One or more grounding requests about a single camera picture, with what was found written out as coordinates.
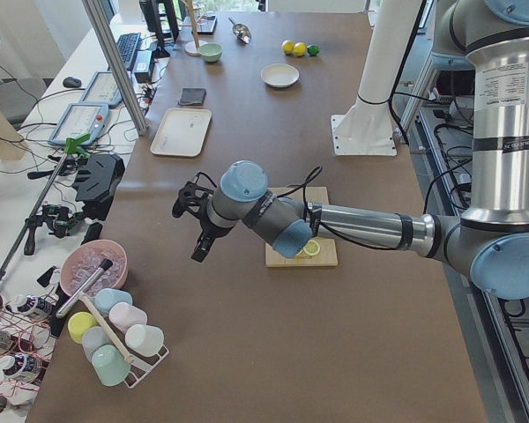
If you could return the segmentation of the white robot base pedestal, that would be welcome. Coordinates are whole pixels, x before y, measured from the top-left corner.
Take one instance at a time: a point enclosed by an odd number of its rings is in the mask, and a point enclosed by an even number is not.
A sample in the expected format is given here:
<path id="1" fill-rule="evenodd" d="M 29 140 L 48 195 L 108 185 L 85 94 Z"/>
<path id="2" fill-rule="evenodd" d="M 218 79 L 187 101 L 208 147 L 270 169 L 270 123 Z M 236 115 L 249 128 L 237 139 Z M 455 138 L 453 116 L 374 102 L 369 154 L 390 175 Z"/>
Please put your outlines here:
<path id="1" fill-rule="evenodd" d="M 394 156 L 391 96 L 399 81 L 409 41 L 425 9 L 422 0 L 383 1 L 357 90 L 355 103 L 332 116 L 332 142 L 338 156 Z"/>

